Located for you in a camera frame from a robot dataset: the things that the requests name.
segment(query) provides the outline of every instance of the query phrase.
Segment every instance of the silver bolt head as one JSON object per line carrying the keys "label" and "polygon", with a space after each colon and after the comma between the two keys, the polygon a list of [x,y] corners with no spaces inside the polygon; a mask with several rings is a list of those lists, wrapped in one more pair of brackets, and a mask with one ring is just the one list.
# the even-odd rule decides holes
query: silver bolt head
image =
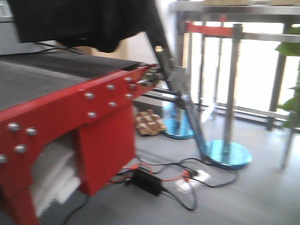
{"label": "silver bolt head", "polygon": [[118,104],[116,102],[109,102],[108,104],[111,108],[115,108],[118,106]]}
{"label": "silver bolt head", "polygon": [[95,97],[95,95],[92,92],[87,92],[87,93],[84,94],[84,96],[88,100],[93,99]]}
{"label": "silver bolt head", "polygon": [[106,87],[107,87],[108,90],[115,90],[116,89],[116,87],[112,83],[108,84]]}
{"label": "silver bolt head", "polygon": [[0,164],[4,164],[8,162],[8,158],[5,154],[0,154]]}
{"label": "silver bolt head", "polygon": [[88,117],[93,119],[97,117],[97,113],[96,112],[88,112]]}
{"label": "silver bolt head", "polygon": [[128,94],[125,94],[125,97],[126,97],[127,99],[132,99],[132,98],[133,98],[133,95],[130,94],[130,93],[128,93]]}
{"label": "silver bolt head", "polygon": [[124,78],[124,80],[125,80],[126,82],[132,82],[132,78],[131,78],[130,76],[126,76],[126,77]]}
{"label": "silver bolt head", "polygon": [[35,127],[29,127],[26,129],[26,133],[29,135],[29,136],[35,136],[38,134],[38,131],[37,129],[35,129]]}
{"label": "silver bolt head", "polygon": [[21,130],[19,123],[9,123],[7,127],[11,132],[17,132]]}
{"label": "silver bolt head", "polygon": [[27,151],[27,146],[25,144],[19,144],[15,146],[15,152],[22,154]]}
{"label": "silver bolt head", "polygon": [[130,85],[129,85],[129,89],[135,89],[136,88],[136,84],[135,83],[131,83]]}

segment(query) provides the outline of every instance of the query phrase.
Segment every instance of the red conveyor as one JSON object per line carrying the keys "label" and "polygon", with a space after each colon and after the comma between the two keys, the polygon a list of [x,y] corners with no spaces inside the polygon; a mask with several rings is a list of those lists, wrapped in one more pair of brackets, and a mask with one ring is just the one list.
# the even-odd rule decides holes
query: red conveyor
{"label": "red conveyor", "polygon": [[137,83],[147,69],[75,53],[0,57],[0,206],[15,225],[39,224],[30,168],[45,144],[72,133],[88,195],[134,157],[132,100],[153,88]]}

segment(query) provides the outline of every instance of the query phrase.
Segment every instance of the black fabric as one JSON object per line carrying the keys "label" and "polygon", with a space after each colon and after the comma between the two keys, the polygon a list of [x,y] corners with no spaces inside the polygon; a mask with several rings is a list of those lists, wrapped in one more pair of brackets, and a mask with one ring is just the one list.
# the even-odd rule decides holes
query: black fabric
{"label": "black fabric", "polygon": [[154,0],[8,0],[21,42],[57,40],[113,52],[119,41],[148,31],[167,46]]}

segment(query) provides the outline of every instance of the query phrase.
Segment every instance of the white plug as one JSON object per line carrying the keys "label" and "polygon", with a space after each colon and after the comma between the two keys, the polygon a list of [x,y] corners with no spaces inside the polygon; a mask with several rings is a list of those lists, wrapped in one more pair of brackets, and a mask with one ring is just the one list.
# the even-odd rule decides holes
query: white plug
{"label": "white plug", "polygon": [[[210,175],[203,170],[197,170],[197,172],[198,172],[198,175],[193,176],[193,178],[196,180],[204,182],[210,178]],[[175,182],[175,184],[177,186],[177,190],[182,192],[183,194],[190,193],[191,186],[193,187],[193,189],[196,189],[201,184],[200,182],[198,182],[196,180],[189,179],[188,181],[185,181],[183,178],[181,178],[180,180]]]}

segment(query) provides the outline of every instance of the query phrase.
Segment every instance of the conveyor belt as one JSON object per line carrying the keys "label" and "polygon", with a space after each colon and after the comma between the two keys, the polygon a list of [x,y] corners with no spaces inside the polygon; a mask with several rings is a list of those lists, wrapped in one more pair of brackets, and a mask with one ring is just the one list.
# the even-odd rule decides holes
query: conveyor belt
{"label": "conveyor belt", "polygon": [[0,56],[0,110],[137,64],[60,52]]}

